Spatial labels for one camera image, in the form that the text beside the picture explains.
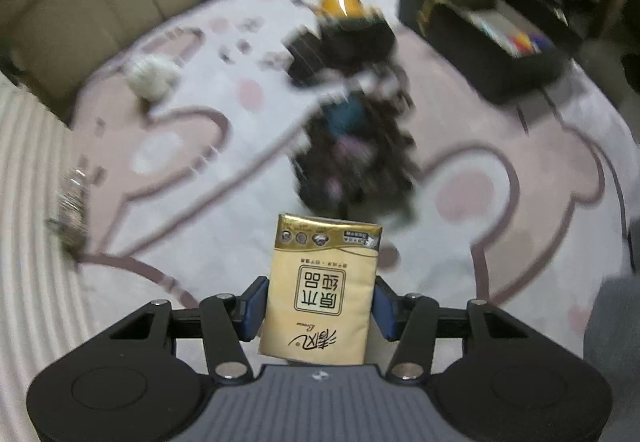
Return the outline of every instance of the white plush ball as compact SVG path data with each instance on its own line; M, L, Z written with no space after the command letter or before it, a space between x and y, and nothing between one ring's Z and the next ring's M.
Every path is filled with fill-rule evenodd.
M141 99L152 104L162 101L180 81L180 67L161 54L133 57L126 68L127 84Z

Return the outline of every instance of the white corrugated surface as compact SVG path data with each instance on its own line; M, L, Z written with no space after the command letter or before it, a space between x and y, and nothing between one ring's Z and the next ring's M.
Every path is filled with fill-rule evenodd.
M71 131L0 74L0 440L37 440L24 397L45 366L90 337L56 215Z

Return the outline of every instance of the yellow tissue packet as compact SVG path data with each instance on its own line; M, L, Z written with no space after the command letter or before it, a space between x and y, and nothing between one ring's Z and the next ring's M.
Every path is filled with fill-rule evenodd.
M280 215L260 353L362 364L382 227Z

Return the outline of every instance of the black storage bin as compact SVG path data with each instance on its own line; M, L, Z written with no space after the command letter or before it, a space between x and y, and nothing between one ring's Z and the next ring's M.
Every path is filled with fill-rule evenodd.
M399 7L400 21L420 36L417 16L424 1L400 0ZM495 104L558 79L581 42L580 37L542 0L502 2L542 31L553 46L530 55L512 56L443 3L433 7L423 36L485 99Z

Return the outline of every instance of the cartoon print blanket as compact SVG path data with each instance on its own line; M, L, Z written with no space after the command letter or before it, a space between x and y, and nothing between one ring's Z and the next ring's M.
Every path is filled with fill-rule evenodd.
M210 0L82 89L74 155L92 180L92 238L81 270L97 330L153 298L195 306L269 273L278 213L308 213L287 155L319 101L346 92L343 82L295 88L283 70L282 41L315 28L314 1ZM415 102L402 125L420 168L410 209L378 217L379 273L443 306L489 299L581 354L602 279L627 264L640 165L622 118L578 66L494 107L399 24L397 0L363 2L396 32ZM175 93L145 116L122 73L140 52L182 66ZM392 347L371 332L367 357L384 364ZM269 361L256 343L246 351L255 366ZM181 342L178 356L204 371L198 343Z

